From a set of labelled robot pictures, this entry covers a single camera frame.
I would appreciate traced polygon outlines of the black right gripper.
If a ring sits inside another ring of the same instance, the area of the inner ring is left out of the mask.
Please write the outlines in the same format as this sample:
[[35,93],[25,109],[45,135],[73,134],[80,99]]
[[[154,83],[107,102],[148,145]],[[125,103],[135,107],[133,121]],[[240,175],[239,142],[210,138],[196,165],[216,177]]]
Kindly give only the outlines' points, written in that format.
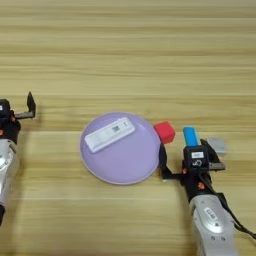
[[[200,142],[208,150],[209,161],[211,163],[220,163],[220,159],[215,150],[211,147],[211,145],[204,139],[201,139]],[[226,200],[223,193],[216,192],[212,188],[211,177],[208,173],[172,173],[170,169],[167,167],[167,154],[165,146],[163,144],[160,144],[159,149],[159,168],[161,170],[162,178],[164,180],[174,179],[180,182],[180,184],[185,188],[188,201],[191,201],[194,197],[201,195],[216,195],[221,201]]]

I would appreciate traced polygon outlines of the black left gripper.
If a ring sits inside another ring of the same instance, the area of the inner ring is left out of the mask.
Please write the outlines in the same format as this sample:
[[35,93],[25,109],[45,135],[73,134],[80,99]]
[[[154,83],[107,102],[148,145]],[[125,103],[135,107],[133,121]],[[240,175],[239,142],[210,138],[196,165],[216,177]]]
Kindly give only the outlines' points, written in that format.
[[0,114],[0,139],[8,139],[14,143],[18,141],[21,130],[20,119],[34,118],[36,115],[36,103],[31,92],[27,96],[28,112],[15,114],[11,110],[8,114]]

